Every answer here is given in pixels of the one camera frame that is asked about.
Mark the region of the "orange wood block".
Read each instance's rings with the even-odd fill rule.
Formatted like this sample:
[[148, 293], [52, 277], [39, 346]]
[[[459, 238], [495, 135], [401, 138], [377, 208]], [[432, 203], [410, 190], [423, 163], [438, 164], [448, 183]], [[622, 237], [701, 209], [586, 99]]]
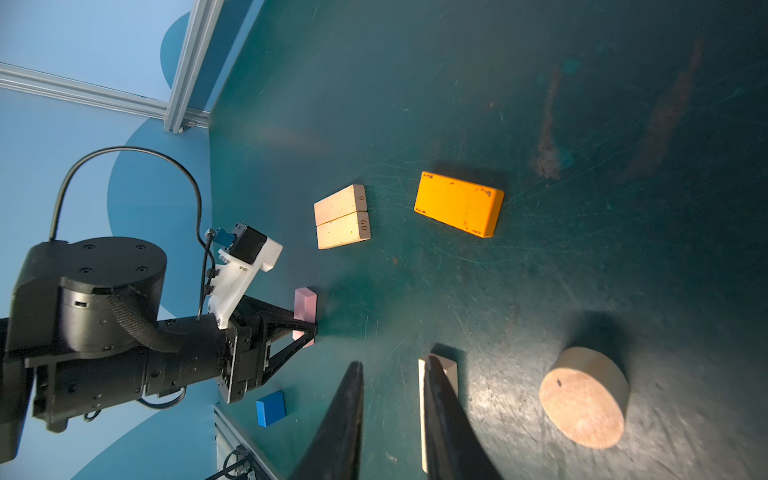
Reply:
[[487, 239], [495, 233], [503, 200], [502, 190], [424, 171], [414, 211]]

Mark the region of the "natural wood block front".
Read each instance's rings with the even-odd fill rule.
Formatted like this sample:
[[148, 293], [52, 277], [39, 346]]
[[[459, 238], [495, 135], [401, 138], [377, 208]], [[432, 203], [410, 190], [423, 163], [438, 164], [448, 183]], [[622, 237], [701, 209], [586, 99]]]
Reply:
[[320, 250], [332, 249], [358, 243], [371, 238], [369, 215], [357, 211], [316, 227], [317, 244]]

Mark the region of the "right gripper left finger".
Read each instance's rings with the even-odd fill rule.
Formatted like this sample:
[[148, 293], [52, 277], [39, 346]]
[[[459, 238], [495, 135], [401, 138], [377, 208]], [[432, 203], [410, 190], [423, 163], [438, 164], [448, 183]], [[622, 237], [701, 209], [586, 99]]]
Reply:
[[291, 479], [358, 479], [362, 450], [364, 375], [351, 362], [309, 448]]

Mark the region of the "pink wood block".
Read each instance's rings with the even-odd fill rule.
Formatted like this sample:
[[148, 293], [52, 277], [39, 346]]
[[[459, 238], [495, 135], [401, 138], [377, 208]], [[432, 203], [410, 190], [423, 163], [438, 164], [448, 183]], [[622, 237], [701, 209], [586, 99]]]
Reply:
[[309, 288], [298, 288], [294, 296], [294, 319], [315, 324], [317, 320], [317, 294]]

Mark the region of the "natural wood block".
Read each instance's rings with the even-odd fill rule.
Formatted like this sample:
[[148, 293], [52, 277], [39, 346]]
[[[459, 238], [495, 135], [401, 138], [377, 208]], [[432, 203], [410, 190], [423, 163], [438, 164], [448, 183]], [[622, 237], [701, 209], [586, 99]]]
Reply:
[[457, 363], [430, 353], [418, 362], [422, 470], [430, 479], [440, 472], [451, 446], [450, 411], [445, 400], [456, 399]]
[[314, 204], [315, 224], [319, 226], [351, 213], [367, 210], [365, 187], [362, 184], [352, 184]]
[[371, 238], [369, 215], [357, 211], [316, 227], [317, 244], [320, 250], [332, 249], [358, 243]]

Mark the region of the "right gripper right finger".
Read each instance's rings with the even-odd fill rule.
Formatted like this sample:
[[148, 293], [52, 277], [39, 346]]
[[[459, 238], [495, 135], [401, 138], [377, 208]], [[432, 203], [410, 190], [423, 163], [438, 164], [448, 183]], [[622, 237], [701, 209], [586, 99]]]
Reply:
[[440, 464], [433, 479], [501, 479], [501, 475], [483, 450], [468, 417], [456, 399], [445, 400], [450, 411], [451, 446], [449, 456]]

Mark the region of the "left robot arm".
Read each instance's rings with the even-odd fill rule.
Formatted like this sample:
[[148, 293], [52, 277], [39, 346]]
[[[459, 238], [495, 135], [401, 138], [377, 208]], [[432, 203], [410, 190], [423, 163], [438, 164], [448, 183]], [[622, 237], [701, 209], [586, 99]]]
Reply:
[[229, 403], [264, 385], [317, 333], [286, 309], [247, 295], [281, 246], [239, 234], [208, 277], [204, 314], [159, 321], [167, 266], [128, 237], [33, 247], [1, 322], [1, 458], [14, 459], [25, 419], [53, 432], [147, 395], [216, 380]]

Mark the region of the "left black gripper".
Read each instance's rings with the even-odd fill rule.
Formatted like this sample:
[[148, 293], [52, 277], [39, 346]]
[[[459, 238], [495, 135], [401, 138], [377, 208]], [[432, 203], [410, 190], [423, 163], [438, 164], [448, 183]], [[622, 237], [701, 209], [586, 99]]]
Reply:
[[224, 330], [220, 393], [228, 404], [263, 386], [316, 337], [315, 323], [297, 320], [289, 310], [243, 297]]

